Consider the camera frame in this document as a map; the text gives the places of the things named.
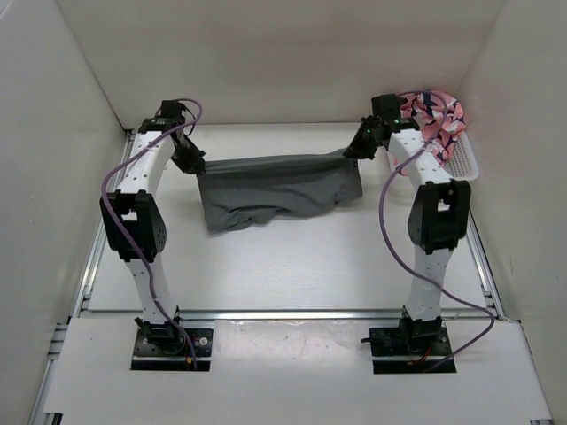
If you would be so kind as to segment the grey shorts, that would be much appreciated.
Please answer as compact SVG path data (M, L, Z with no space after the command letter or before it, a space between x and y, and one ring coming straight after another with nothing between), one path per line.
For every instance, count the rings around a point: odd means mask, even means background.
M198 188L212 233L317 217L363 196L358 161L342 150L209 161Z

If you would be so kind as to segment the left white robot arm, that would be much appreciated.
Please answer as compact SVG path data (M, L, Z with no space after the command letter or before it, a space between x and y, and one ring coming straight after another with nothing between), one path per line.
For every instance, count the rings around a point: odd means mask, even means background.
M100 208L109 247L118 253L132 274L143 313L137 324L143 337L166 354L187 352L190 337L179 319L179 308L170 294L161 253L167 229L155 195L165 167L173 161L183 172L201 174L204 155L185 134L203 112L192 112L198 101L165 100L137 130L130 156L109 172L123 178L109 189L109 177L101 186Z

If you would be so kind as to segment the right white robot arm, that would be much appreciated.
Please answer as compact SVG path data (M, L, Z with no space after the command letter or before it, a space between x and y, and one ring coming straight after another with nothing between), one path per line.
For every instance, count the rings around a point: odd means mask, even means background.
M361 119L346 156L373 158L383 147L400 162L416 191L408 216L415 264L398 343L403 351L417 354L441 333L443 282L448 261L466 233L471 189L436 160L416 120L402 116L402 97L386 94L372 98L371 103L372 114Z

